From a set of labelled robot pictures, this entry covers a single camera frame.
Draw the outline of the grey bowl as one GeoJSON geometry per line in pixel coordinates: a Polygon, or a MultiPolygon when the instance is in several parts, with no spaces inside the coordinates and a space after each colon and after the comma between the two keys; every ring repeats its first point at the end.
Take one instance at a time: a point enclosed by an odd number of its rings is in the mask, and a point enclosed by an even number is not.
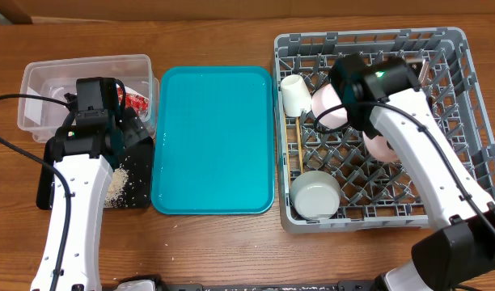
{"type": "Polygon", "coordinates": [[[295,211],[304,219],[329,219],[340,207],[341,186],[324,171],[308,171],[292,182],[290,200],[295,211]]]}

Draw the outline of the pink plate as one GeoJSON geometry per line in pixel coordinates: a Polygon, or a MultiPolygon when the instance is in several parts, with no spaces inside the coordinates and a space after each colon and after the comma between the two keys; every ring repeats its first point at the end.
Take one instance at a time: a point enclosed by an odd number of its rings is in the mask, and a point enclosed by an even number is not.
{"type": "Polygon", "coordinates": [[[387,144],[387,139],[377,135],[370,139],[365,133],[362,133],[364,144],[368,152],[380,162],[398,162],[399,158],[396,152],[387,144]]]}

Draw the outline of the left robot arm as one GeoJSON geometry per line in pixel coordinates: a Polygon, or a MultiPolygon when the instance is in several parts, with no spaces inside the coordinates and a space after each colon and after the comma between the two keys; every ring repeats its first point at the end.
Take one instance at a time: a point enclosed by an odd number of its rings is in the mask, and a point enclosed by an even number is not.
{"type": "Polygon", "coordinates": [[[117,205],[150,203],[154,142],[133,108],[74,109],[45,147],[40,184],[51,217],[33,290],[100,290],[99,241],[114,171],[128,171],[117,205]]]}

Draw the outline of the pink bowl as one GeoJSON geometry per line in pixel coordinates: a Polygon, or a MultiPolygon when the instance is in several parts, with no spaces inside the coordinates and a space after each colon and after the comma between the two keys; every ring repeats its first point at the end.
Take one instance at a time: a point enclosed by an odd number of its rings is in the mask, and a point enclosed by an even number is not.
{"type": "MultiPolygon", "coordinates": [[[[311,110],[315,117],[329,108],[341,105],[341,99],[331,84],[322,86],[311,97],[311,110]]],[[[329,129],[341,127],[348,121],[347,111],[344,108],[337,109],[322,117],[319,122],[329,129]]]]}

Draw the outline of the cream cup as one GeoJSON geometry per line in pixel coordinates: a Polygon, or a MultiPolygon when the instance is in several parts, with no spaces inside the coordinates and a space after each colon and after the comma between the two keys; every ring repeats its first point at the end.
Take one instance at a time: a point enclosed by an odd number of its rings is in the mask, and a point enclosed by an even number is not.
{"type": "Polygon", "coordinates": [[[311,110],[311,94],[301,75],[292,74],[281,80],[281,94],[285,114],[300,117],[311,110]]]}

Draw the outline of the red snack wrapper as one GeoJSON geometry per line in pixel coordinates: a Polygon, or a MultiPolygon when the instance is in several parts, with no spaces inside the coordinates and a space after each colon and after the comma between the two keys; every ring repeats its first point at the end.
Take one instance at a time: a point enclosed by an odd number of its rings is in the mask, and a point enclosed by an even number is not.
{"type": "Polygon", "coordinates": [[[150,100],[128,86],[125,87],[125,93],[125,107],[132,108],[141,119],[146,120],[149,116],[150,100]]]}

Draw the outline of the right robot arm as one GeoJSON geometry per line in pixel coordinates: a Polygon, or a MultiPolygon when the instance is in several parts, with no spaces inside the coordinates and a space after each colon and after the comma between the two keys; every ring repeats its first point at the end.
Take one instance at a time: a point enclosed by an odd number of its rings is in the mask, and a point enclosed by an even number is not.
{"type": "Polygon", "coordinates": [[[393,57],[341,58],[329,74],[349,123],[383,136],[413,181],[434,232],[386,273],[385,290],[448,290],[495,270],[495,202],[461,163],[431,112],[416,72],[393,57]]]}

